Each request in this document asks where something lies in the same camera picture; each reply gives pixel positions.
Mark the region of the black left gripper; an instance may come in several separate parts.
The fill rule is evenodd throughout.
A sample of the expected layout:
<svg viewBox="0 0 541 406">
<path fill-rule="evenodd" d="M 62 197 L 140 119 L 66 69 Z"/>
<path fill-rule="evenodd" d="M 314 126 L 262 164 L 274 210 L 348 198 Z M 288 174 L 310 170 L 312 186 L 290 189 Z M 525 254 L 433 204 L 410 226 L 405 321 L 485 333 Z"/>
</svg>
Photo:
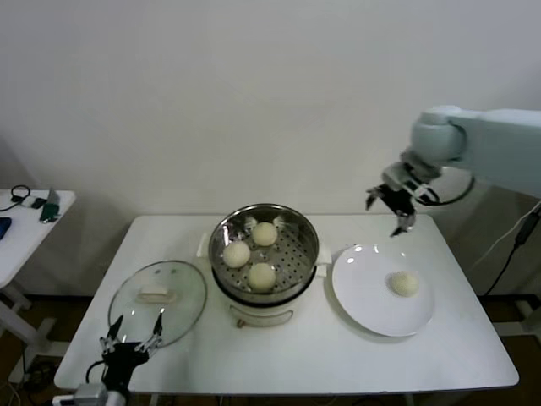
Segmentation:
<svg viewBox="0 0 541 406">
<path fill-rule="evenodd" d="M 134 370 L 148 361 L 148 354 L 153 354 L 162 344 L 162 313 L 156 319 L 150 337 L 142 343 L 119 343 L 118 331 L 123 323 L 123 316 L 110 325 L 107 335 L 100 338 L 102 358 L 106 373 L 102 378 L 108 391 L 127 392 Z"/>
</svg>

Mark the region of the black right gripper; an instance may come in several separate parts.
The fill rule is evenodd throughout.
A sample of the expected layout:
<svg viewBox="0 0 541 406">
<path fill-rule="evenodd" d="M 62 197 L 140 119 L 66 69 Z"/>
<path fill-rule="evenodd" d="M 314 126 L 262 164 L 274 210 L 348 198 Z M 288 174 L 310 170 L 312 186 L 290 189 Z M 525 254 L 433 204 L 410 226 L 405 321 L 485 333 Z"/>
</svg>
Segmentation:
<svg viewBox="0 0 541 406">
<path fill-rule="evenodd" d="M 387 184 L 368 189 L 365 209 L 369 210 L 377 200 L 383 201 L 396 214 L 397 225 L 390 235 L 391 238 L 408 233 L 413 229 L 416 211 L 412 203 L 412 196 L 406 190 L 393 190 Z"/>
</svg>

